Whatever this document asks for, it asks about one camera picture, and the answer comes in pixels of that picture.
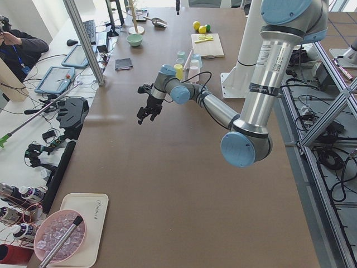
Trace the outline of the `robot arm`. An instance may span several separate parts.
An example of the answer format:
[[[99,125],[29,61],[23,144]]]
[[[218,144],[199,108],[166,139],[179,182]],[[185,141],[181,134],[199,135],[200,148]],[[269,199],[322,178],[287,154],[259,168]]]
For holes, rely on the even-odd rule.
[[[254,70],[240,113],[205,85],[182,82],[172,66],[163,65],[152,85],[138,88],[139,93],[148,95],[146,106],[137,113],[138,120],[154,120],[167,95],[177,104],[193,100],[228,130],[221,140],[221,153],[229,164],[243,168],[263,160],[272,149],[267,122],[293,48],[326,36],[328,5],[328,1],[252,2],[248,23],[258,21],[255,33],[259,34],[260,50],[254,55]]]

